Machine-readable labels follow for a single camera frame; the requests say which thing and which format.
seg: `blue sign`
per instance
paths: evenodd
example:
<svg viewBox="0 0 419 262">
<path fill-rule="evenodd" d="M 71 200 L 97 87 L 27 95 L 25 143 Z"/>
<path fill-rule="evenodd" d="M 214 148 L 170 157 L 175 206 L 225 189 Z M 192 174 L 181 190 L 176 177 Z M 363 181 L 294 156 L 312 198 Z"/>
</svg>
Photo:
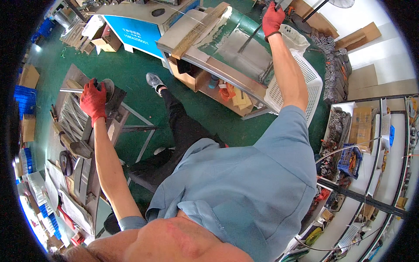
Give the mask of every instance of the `blue sign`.
<svg viewBox="0 0 419 262">
<path fill-rule="evenodd" d="M 163 58 L 155 43 L 161 37 L 156 24 L 120 16 L 104 17 L 123 43 Z"/>
</svg>

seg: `green floor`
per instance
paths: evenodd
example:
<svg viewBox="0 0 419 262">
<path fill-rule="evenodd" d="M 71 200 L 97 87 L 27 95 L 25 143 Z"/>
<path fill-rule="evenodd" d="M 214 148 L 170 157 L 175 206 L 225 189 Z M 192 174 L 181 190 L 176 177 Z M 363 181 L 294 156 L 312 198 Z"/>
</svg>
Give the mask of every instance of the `green floor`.
<svg viewBox="0 0 419 262">
<path fill-rule="evenodd" d="M 222 1 L 205 0 L 204 6 L 215 7 L 220 2 Z M 252 10 L 253 0 L 226 2 L 231 2 L 234 8 L 260 23 L 261 8 L 256 5 Z M 150 156 L 158 147 L 174 145 L 167 124 L 167 114 L 163 100 L 147 85 L 145 80 L 147 72 L 158 74 L 170 91 L 182 101 L 188 114 L 210 132 L 218 133 L 229 146 L 254 144 L 276 118 L 272 114 L 265 114 L 243 121 L 237 114 L 220 103 L 200 92 L 194 93 L 180 81 L 174 79 L 169 70 L 162 66 L 160 59 L 138 50 L 130 53 L 121 47 L 116 53 L 102 51 L 100 55 L 97 55 L 94 50 L 88 56 L 69 47 L 60 56 L 65 46 L 59 40 L 61 31 L 62 27 L 57 26 L 51 36 L 39 44 L 41 46 L 39 52 L 32 48 L 29 58 L 29 63 L 32 63 L 40 74 L 37 85 L 38 108 L 36 110 L 35 142 L 30 143 L 37 170 L 44 169 L 46 159 L 56 157 L 50 156 L 47 148 L 51 124 L 49 109 L 50 105 L 55 103 L 64 76 L 72 63 L 89 78 L 112 79 L 118 87 L 127 92 L 124 102 L 160 127 L 160 130 L 153 136 L 143 157 Z M 304 56 L 311 60 L 312 66 L 323 78 L 324 57 L 318 52 L 306 52 Z M 329 108 L 321 98 L 309 128 L 310 142 L 315 153 L 320 149 L 320 139 L 323 138 L 326 129 L 328 114 Z M 134 116 L 130 116 L 127 124 L 140 125 L 142 123 Z M 122 134 L 116 145 L 118 156 L 127 164 L 133 164 L 147 135 L 148 133 L 145 132 Z M 150 194 L 145 194 L 142 187 L 134 183 L 131 185 L 131 191 L 138 202 L 147 202 L 151 198 Z"/>
</svg>

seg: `red work glove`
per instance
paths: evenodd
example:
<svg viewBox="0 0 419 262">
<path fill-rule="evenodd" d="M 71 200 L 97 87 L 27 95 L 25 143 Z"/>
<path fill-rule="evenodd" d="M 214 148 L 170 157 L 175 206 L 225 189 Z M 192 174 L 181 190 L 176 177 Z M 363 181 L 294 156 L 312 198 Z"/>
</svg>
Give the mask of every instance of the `red work glove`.
<svg viewBox="0 0 419 262">
<path fill-rule="evenodd" d="M 278 11 L 275 11 L 275 5 L 276 3 L 272 1 L 262 19 L 262 30 L 265 33 L 266 42 L 268 42 L 269 36 L 279 32 L 279 27 L 285 19 L 285 13 L 282 7 Z"/>
<path fill-rule="evenodd" d="M 83 93 L 80 97 L 80 108 L 92 118 L 92 127 L 96 120 L 100 117 L 106 118 L 105 103 L 106 103 L 106 89 L 105 84 L 100 82 L 101 90 L 97 90 L 93 84 L 94 78 L 89 81 L 89 84 L 84 85 Z"/>
</svg>

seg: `orange plastic bag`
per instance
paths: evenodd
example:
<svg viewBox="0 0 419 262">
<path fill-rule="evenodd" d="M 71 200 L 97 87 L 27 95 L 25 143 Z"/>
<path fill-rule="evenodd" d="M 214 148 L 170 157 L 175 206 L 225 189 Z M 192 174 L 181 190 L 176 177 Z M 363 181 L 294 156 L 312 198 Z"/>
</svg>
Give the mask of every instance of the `orange plastic bag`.
<svg viewBox="0 0 419 262">
<path fill-rule="evenodd" d="M 234 92 L 234 86 L 229 83 L 225 83 L 227 85 L 227 88 L 220 88 L 220 94 L 224 101 L 228 101 L 236 96 L 236 93 Z"/>
</svg>

